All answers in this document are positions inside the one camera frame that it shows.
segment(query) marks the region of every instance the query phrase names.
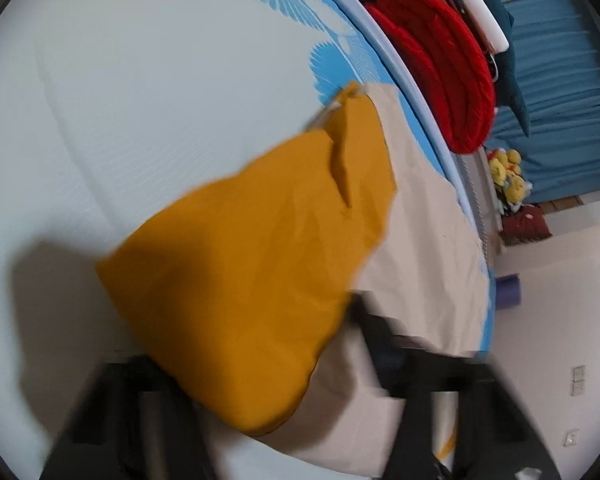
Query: teal fabric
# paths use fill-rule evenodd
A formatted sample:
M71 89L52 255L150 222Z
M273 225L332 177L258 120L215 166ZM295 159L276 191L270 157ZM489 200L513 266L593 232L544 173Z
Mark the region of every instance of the teal fabric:
M529 113L520 86L516 81L516 53L511 41L513 16L507 12L501 0L484 0L484 3L489 7L493 17L509 40L507 51L494 56L498 67L498 79L495 83L496 104L511 108L522 131L528 136L530 132Z
M600 33L584 0L515 0L518 81L533 133L501 109L486 146L514 148L529 202L600 189Z

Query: blue curtain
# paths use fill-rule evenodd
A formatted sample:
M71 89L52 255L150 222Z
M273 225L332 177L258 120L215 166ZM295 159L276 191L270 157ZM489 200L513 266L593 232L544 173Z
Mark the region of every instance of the blue curtain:
M600 189L600 33L584 0L515 0L516 75L531 118L525 137L501 108L487 148L514 148L530 202Z

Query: blue leaf pattern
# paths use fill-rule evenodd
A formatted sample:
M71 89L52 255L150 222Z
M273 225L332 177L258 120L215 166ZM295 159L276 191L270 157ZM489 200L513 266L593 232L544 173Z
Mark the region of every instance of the blue leaf pattern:
M322 104L352 80L381 80L377 63L362 35L330 0L260 0L271 9L315 30L328 34L331 41L319 43L310 54L314 88Z

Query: wall outlet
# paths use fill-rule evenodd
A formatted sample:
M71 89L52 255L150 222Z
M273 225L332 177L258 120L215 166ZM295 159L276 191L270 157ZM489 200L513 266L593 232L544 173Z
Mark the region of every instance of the wall outlet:
M577 397L584 394L584 381L573 381L571 383L571 397Z
M580 439L580 430L577 428L575 430L567 431L567 434L564 436L564 442L562 443L564 447L576 446Z
M573 370L573 376L571 377L572 381L584 381L584 374L586 371L586 367L584 366L576 366Z

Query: teal curtain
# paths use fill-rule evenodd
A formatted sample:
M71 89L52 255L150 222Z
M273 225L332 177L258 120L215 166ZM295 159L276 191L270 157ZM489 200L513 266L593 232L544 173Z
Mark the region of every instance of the teal curtain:
M600 189L600 33L584 0L515 0L516 75L531 118L525 137L499 110L486 146L514 148L530 202Z

